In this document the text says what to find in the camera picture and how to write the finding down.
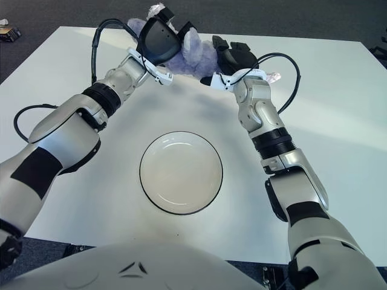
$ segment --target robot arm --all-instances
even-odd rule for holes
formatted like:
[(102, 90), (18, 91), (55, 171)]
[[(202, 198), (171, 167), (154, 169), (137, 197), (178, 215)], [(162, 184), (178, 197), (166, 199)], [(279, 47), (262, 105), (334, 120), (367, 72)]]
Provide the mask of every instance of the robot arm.
[(291, 283), (296, 289), (386, 289), (348, 230), (327, 212), (325, 189), (279, 118), (265, 73), (254, 69), (236, 81), (246, 71), (214, 74), (211, 87), (235, 94), (239, 121), (270, 175), (265, 187), (273, 211), (288, 222)]
[(97, 153), (98, 132), (108, 118), (149, 76), (162, 85), (172, 83), (172, 75), (155, 66), (181, 48), (180, 39), (167, 25), (168, 17), (173, 17), (168, 11), (164, 12), (167, 17), (146, 23), (137, 50), (129, 49), (128, 56), (104, 79), (44, 118), (33, 129), (27, 146), (0, 164), (0, 269), (20, 255), (20, 238), (39, 213), (55, 178), (76, 171)]

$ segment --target black band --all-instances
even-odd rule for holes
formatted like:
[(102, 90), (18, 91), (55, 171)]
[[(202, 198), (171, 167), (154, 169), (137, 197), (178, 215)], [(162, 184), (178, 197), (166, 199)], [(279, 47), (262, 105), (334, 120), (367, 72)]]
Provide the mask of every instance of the black band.
[(7, 232), (9, 235), (14, 236), (16, 238), (20, 238), (22, 236), (22, 231), (16, 228), (14, 225), (6, 222), (3, 219), (0, 219), (0, 230)]
[(271, 158), (295, 150), (291, 136), (284, 127), (271, 130), (252, 139), (262, 159)]
[(54, 155), (43, 148), (36, 148), (11, 174), (11, 178), (31, 187), (41, 199), (50, 188), (62, 165)]
[(289, 215), (290, 226), (296, 222), (307, 218), (329, 219), (326, 212), (323, 211), (320, 204), (314, 201), (304, 201), (297, 204), (289, 205), (286, 209)]
[(91, 97), (94, 101), (108, 114), (112, 116), (115, 111), (121, 106), (120, 97), (115, 91), (104, 83), (93, 83), (89, 88), (83, 91), (83, 95)]

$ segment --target white plate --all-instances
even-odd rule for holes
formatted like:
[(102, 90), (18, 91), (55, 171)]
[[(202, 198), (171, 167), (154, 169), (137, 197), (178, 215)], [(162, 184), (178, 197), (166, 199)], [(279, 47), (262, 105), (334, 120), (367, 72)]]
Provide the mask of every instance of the white plate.
[(218, 194), (222, 178), (223, 168), (215, 148), (189, 132), (157, 138), (141, 159), (143, 190), (168, 213), (190, 214), (207, 207)]

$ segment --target white bracket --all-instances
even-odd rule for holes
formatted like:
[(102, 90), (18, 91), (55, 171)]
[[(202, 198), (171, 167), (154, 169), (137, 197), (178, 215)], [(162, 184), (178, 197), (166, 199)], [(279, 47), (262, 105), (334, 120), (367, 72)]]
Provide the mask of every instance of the white bracket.
[[(244, 68), (240, 69), (232, 76), (226, 76), (224, 74), (214, 73), (211, 80), (211, 88), (219, 89), (221, 91), (229, 91), (233, 92), (235, 82), (238, 81), (245, 73), (247, 73), (250, 69)], [(253, 69), (246, 76), (257, 76), (263, 80), (267, 80), (266, 72), (261, 69)]]
[(165, 74), (159, 72), (157, 67), (154, 66), (153, 63), (151, 63), (148, 59), (142, 57), (137, 50), (130, 48), (128, 52), (129, 57), (133, 57), (142, 67), (144, 67), (145, 64), (146, 69), (155, 77), (156, 82), (160, 82), (162, 85), (169, 86), (174, 80), (173, 74), (170, 72), (166, 72)]

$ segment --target black cable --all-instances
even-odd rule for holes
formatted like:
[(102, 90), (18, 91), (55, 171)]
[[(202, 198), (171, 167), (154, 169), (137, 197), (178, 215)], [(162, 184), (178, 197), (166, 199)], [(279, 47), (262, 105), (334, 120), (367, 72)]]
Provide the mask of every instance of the black cable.
[(300, 74), (300, 69), (297, 65), (297, 63), (294, 61), (294, 59), (292, 59), (290, 56), (288, 56), (287, 54), (284, 54), (284, 53), (268, 53), (268, 54), (265, 54), (264, 56), (261, 56), (257, 62), (258, 64), (261, 64), (262, 62), (265, 62), (266, 60), (268, 59), (271, 59), (272, 57), (276, 57), (276, 56), (279, 56), (279, 57), (284, 57), (286, 58), (287, 60), (289, 60), (291, 62), (291, 64), (294, 66), (294, 68), (296, 69), (296, 83), (294, 85), (294, 89), (293, 89), (293, 92), (291, 93), (290, 97), (287, 99), (287, 101), (285, 102), (285, 104), (278, 110), (278, 114), (282, 113), (287, 107), (289, 107), (289, 105), (292, 103), (292, 101), (294, 100), (294, 98), (296, 97), (296, 94), (298, 92), (298, 87), (300, 85), (300, 80), (301, 80), (301, 74)]
[(144, 65), (144, 69), (152, 77), (156, 78), (156, 76), (153, 75), (153, 73), (151, 73), (145, 65), (142, 43), (138, 41), (138, 36), (136, 35), (136, 33), (127, 24), (123, 23), (121, 20), (116, 19), (116, 18), (110, 18), (110, 19), (105, 19), (104, 21), (102, 21), (100, 23), (100, 25), (98, 25), (96, 32), (94, 33), (93, 44), (91, 45), (92, 46), (92, 49), (91, 49), (91, 84), (95, 83), (97, 80), (96, 59), (97, 59), (97, 47), (99, 44), (99, 39), (101, 37), (102, 30), (111, 24), (116, 24), (116, 25), (121, 26), (126, 32), (128, 32), (137, 41), (137, 43), (139, 44), (139, 47), (140, 47), (141, 60), (142, 60), (143, 65)]
[(293, 89), (293, 92), (291, 93), (290, 97), (288, 98), (288, 100), (285, 102), (285, 104), (278, 110), (278, 114), (282, 113), (287, 107), (289, 107), (289, 105), (292, 103), (292, 101), (294, 100), (296, 94), (297, 94), (297, 91), (298, 91), (298, 87), (299, 87), (299, 84), (300, 84), (300, 80), (301, 80), (301, 74), (300, 74), (300, 69), (297, 65), (297, 63), (294, 61), (294, 59), (292, 59), (290, 56), (288, 56), (287, 54), (284, 54), (284, 53), (268, 53), (268, 54), (265, 54), (264, 56), (261, 56), (260, 58), (257, 59), (257, 61), (255, 62), (255, 64), (247, 71), (243, 74), (243, 76), (241, 76), (238, 80), (236, 80), (235, 82), (231, 83), (230, 86), (232, 85), (235, 85), (236, 83), (240, 82), (250, 71), (252, 71), (253, 69), (255, 69), (256, 67), (259, 67), (259, 65), (262, 63), (262, 62), (265, 62), (266, 60), (268, 59), (271, 59), (272, 57), (277, 57), (277, 56), (280, 56), (280, 57), (284, 57), (286, 59), (288, 59), (294, 66), (294, 68), (296, 69), (296, 74), (297, 74), (297, 77), (296, 77), (296, 84), (294, 85), (294, 89)]
[(18, 125), (18, 120), (21, 114), (23, 114), (25, 111), (30, 110), (30, 109), (36, 109), (36, 108), (47, 108), (47, 109), (56, 109), (58, 108), (57, 106), (50, 105), (50, 104), (41, 104), (41, 105), (33, 105), (33, 106), (28, 106), (23, 109), (21, 109), (13, 118), (13, 127), (16, 131), (16, 133), (22, 138), (24, 141), (28, 142), (28, 138), (24, 136), (24, 134), (20, 131), (19, 125)]

